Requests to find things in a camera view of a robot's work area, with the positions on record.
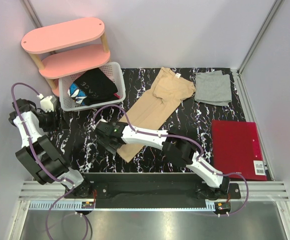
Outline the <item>beige t shirt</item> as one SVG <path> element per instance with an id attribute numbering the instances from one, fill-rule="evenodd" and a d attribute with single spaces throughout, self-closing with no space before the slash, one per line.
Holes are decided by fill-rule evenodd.
<path id="1" fill-rule="evenodd" d="M 190 98 L 195 91 L 191 81 L 162 67 L 151 88 L 128 110 L 127 116 L 133 126 L 158 130 L 181 101 Z"/>

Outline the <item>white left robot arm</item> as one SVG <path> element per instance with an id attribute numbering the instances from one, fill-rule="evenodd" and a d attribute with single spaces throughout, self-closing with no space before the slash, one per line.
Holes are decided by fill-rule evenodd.
<path id="1" fill-rule="evenodd" d="M 78 170 L 70 166 L 63 154 L 46 135 L 47 132 L 59 130 L 65 121 L 56 109 L 37 108 L 32 101 L 18 99 L 12 103 L 18 107 L 9 114 L 9 122 L 18 128 L 22 138 L 21 149 L 15 153 L 18 161 L 41 185 L 61 183 L 66 191 L 74 188 L 75 197 L 87 198 L 92 194 L 93 186 Z"/>

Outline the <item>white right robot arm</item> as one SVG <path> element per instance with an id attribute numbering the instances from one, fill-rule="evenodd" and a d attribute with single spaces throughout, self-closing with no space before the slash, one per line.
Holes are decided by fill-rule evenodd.
<path id="1" fill-rule="evenodd" d="M 100 120 L 94 126 L 99 143 L 111 153 L 130 144 L 140 144 L 162 151 L 167 161 L 181 168 L 188 168 L 198 175 L 217 198 L 230 191 L 230 179 L 203 159 L 203 149 L 192 139 L 167 130 L 151 130 Z"/>

